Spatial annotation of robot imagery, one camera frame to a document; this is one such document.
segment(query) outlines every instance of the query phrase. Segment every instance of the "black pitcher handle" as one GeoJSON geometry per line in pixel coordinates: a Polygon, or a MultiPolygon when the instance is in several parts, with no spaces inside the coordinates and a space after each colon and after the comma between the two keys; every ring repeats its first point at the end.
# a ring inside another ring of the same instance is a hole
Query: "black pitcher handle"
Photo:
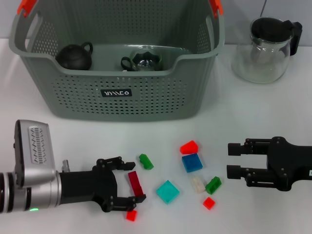
{"type": "Polygon", "coordinates": [[[87,41],[87,42],[85,42],[84,44],[82,44],[81,47],[82,47],[82,48],[85,48],[87,45],[90,47],[90,49],[89,49],[89,54],[91,55],[91,54],[93,53],[93,45],[92,45],[91,42],[87,41]]]}
{"type": "Polygon", "coordinates": [[[121,66],[124,70],[127,70],[128,72],[134,72],[135,70],[133,69],[132,63],[131,63],[131,59],[128,57],[123,57],[121,59],[121,66]],[[124,64],[124,61],[129,62],[130,67],[124,64]]]}
{"type": "Polygon", "coordinates": [[[299,22],[292,23],[293,24],[293,36],[291,40],[291,56],[297,53],[297,49],[299,46],[301,34],[302,34],[302,25],[299,22]]]}

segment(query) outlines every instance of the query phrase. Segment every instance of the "teapot lid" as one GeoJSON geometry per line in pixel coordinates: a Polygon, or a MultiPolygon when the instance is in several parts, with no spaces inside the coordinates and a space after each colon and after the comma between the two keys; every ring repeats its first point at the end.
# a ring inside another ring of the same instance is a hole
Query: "teapot lid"
{"type": "Polygon", "coordinates": [[[269,17],[259,18],[252,23],[251,33],[261,40],[281,43],[293,36],[293,23],[269,17]]]}

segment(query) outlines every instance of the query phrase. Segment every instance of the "cyan block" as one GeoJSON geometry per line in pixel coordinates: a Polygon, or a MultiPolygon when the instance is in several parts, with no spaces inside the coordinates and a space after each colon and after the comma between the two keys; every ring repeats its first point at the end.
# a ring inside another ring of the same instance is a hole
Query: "cyan block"
{"type": "Polygon", "coordinates": [[[198,154],[183,156],[182,162],[187,173],[194,172],[203,168],[203,164],[201,164],[198,154]]]}
{"type": "Polygon", "coordinates": [[[156,190],[156,193],[166,204],[169,204],[180,194],[180,191],[167,180],[156,190]]]}

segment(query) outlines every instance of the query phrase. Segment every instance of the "glass teapot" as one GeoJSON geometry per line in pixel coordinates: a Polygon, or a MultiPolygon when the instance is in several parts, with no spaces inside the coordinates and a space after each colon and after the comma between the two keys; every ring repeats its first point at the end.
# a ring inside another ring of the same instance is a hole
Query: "glass teapot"
{"type": "Polygon", "coordinates": [[[233,71],[255,83],[270,83],[286,71],[290,56],[296,54],[302,25],[289,20],[259,18],[251,23],[251,44],[238,45],[233,71]]]}

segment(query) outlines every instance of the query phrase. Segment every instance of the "white tabletop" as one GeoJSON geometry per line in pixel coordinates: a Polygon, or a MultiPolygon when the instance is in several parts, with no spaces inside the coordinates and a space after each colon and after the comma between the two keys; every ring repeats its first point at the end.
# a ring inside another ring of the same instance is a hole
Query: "white tabletop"
{"type": "MultiPolygon", "coordinates": [[[[13,142],[17,119],[50,126],[56,167],[68,159],[71,171],[87,171],[98,158],[122,156],[135,161],[147,199],[138,204],[135,222],[123,212],[103,213],[93,202],[61,205],[39,212],[0,215],[2,234],[310,234],[312,182],[296,182],[289,192],[249,188],[245,181],[229,180],[226,165],[265,168],[265,156],[228,156],[228,143],[246,138],[285,137],[290,143],[312,145],[312,48],[301,47],[291,58],[286,74],[277,82],[260,85],[237,78],[230,62],[235,47],[226,45],[215,60],[200,112],[186,120],[111,123],[61,119],[43,101],[22,61],[0,40],[0,171],[15,165],[13,142]],[[179,147],[200,143],[204,168],[187,174],[179,147]],[[138,163],[147,154],[154,168],[138,163]],[[209,182],[219,176],[222,186],[211,197],[208,211],[202,202],[208,194],[196,194],[190,176],[209,182]],[[170,205],[156,189],[166,180],[181,193],[170,205]]],[[[115,172],[118,195],[133,195],[127,172],[115,172]]]]}

